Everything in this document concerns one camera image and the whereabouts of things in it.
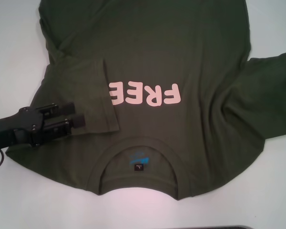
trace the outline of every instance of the t-shirt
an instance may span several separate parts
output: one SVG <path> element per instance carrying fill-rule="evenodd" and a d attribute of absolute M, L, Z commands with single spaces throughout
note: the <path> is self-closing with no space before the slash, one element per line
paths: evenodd
<path fill-rule="evenodd" d="M 86 126 L 10 147 L 24 167 L 97 195 L 183 199 L 286 135 L 286 53 L 247 61 L 245 0 L 42 0 L 39 11 L 50 64 L 31 106 L 74 102 Z"/>

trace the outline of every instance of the neckline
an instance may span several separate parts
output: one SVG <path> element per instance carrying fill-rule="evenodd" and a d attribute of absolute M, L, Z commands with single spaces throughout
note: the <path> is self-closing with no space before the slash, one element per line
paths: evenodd
<path fill-rule="evenodd" d="M 191 196 L 189 177 L 179 156 L 164 142 L 151 137 L 130 137 L 107 148 L 98 158 L 87 181 L 86 190 L 100 194 L 100 181 L 102 173 L 110 160 L 121 151 L 135 146 L 148 146 L 160 152 L 171 164 L 177 180 L 176 199 Z"/>

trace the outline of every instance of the white surface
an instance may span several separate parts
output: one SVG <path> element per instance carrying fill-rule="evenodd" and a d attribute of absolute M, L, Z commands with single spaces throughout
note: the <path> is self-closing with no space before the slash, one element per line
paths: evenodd
<path fill-rule="evenodd" d="M 286 52 L 286 0 L 248 0 L 252 57 Z M 48 63 L 39 0 L 0 0 L 0 118 L 30 104 Z M 224 187 L 176 201 L 144 188 L 103 196 L 71 188 L 6 158 L 0 229 L 140 229 L 246 225 L 286 229 L 286 136 Z"/>

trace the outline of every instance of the pink lettering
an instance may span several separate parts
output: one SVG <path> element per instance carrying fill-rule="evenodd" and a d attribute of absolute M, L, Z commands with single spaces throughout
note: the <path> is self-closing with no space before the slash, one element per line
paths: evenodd
<path fill-rule="evenodd" d="M 116 88 L 115 91 L 109 91 L 110 96 L 117 96 L 117 99 L 112 99 L 113 105 L 118 105 L 124 102 L 123 82 L 110 83 L 110 88 Z"/>
<path fill-rule="evenodd" d="M 164 103 L 165 104 L 177 104 L 177 103 L 179 103 L 181 101 L 178 85 L 176 83 L 174 83 L 172 85 L 172 89 L 171 90 L 165 91 L 164 94 L 166 96 L 173 96 L 173 98 L 166 98 L 166 99 L 164 99 Z"/>
<path fill-rule="evenodd" d="M 135 89 L 128 89 L 127 93 L 134 95 L 135 98 L 126 97 L 125 101 L 129 104 L 141 104 L 143 102 L 143 83 L 129 81 L 128 85 L 135 87 Z M 115 91 L 109 91 L 110 96 L 116 96 L 116 99 L 112 99 L 113 105 L 118 105 L 124 102 L 123 94 L 123 82 L 115 82 L 109 84 L 110 88 L 116 88 Z M 162 90 L 160 86 L 155 86 L 153 90 L 150 86 L 144 87 L 145 91 L 149 93 L 146 98 L 146 102 L 149 106 L 161 106 L 162 105 Z M 171 96 L 171 98 L 165 98 L 165 104 L 177 104 L 181 102 L 179 88 L 176 83 L 172 84 L 172 89 L 164 91 L 164 95 Z"/>
<path fill-rule="evenodd" d="M 146 98 L 146 102 L 149 106 L 161 106 L 162 104 L 162 91 L 160 86 L 155 87 L 155 91 L 150 86 L 144 87 L 145 91 L 149 93 Z"/>
<path fill-rule="evenodd" d="M 136 88 L 134 90 L 127 90 L 128 94 L 135 95 L 135 99 L 127 97 L 125 101 L 129 104 L 141 104 L 143 102 L 143 83 L 129 81 L 128 84 Z"/>

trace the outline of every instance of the folded sleeve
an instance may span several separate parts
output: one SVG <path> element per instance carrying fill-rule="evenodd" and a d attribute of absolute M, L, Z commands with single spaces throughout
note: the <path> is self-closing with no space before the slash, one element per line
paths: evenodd
<path fill-rule="evenodd" d="M 49 64 L 31 106 L 74 102 L 77 114 L 84 114 L 86 126 L 72 134 L 107 133 L 119 130 L 109 94 L 103 60 L 70 56 Z"/>
<path fill-rule="evenodd" d="M 40 25 L 50 62 L 68 53 L 74 37 L 91 20 L 98 20 L 108 2 L 109 0 L 41 0 Z"/>
<path fill-rule="evenodd" d="M 247 62 L 224 104 L 228 122 L 268 139 L 286 135 L 286 53 Z"/>

